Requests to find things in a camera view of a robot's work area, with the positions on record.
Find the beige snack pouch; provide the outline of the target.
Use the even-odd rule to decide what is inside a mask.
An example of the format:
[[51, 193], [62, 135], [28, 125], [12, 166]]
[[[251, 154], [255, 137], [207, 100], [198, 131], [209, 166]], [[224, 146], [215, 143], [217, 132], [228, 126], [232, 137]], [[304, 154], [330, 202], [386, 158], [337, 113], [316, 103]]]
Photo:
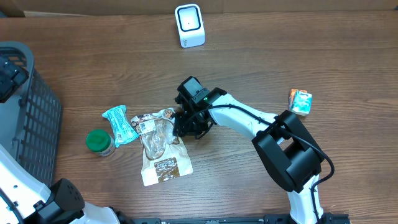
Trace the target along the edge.
[[131, 119], [142, 144], [141, 176], [144, 186], [150, 186], [185, 176], [193, 172], [192, 163], [182, 139], [173, 134], [175, 110], [167, 108], [157, 113]]

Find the green lid white jar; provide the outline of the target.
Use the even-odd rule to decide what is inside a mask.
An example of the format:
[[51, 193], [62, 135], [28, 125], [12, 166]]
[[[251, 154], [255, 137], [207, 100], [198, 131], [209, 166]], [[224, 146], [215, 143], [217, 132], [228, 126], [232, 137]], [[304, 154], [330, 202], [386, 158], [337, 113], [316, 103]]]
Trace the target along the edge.
[[100, 156], [109, 156], [116, 150], [114, 139], [102, 129], [95, 129], [88, 133], [86, 146]]

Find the light green wipes packet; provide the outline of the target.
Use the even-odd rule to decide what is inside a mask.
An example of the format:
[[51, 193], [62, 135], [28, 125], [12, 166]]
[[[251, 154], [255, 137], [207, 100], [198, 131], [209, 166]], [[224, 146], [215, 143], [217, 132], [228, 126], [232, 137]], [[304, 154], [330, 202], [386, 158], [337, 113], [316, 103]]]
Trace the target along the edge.
[[111, 124], [116, 147], [129, 144], [139, 137], [127, 120], [126, 110], [125, 105], [119, 105], [102, 114], [102, 117], [106, 118]]

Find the small orange box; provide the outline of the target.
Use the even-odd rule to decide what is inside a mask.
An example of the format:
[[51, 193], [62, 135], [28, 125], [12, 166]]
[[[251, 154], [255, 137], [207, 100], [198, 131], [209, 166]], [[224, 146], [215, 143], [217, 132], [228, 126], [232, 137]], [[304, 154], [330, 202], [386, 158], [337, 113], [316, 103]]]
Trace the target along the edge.
[[295, 97], [298, 91], [299, 89], [291, 89], [289, 92], [289, 105], [288, 105], [289, 111], [295, 111], [295, 108], [297, 107]]

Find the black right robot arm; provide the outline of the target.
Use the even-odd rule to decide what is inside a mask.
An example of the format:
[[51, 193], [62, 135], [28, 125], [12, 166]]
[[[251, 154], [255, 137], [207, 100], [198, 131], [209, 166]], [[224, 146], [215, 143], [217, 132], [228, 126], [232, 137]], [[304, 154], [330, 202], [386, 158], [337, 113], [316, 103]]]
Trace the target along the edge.
[[177, 88], [174, 135], [202, 138], [214, 125], [226, 126], [251, 140], [273, 181], [287, 192], [293, 223], [324, 223], [318, 185], [321, 164], [330, 158], [301, 120], [285, 110], [280, 115], [256, 110], [220, 88], [209, 90], [195, 77]]

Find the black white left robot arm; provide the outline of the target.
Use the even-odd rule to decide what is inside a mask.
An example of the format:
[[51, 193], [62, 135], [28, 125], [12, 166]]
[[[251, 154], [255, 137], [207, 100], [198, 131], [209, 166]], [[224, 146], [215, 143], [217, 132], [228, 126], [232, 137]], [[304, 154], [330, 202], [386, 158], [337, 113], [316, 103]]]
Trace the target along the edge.
[[1, 223], [131, 223], [54, 181], [62, 106], [34, 59], [1, 51]]

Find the small teal tissue pack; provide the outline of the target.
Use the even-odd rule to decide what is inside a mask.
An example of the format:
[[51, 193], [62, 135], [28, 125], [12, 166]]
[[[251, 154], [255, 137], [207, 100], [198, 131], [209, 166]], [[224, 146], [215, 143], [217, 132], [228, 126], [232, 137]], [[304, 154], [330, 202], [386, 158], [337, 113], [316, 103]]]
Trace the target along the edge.
[[294, 100], [291, 106], [291, 111], [301, 116], [306, 116], [310, 113], [312, 106], [312, 94], [297, 91], [294, 95]]

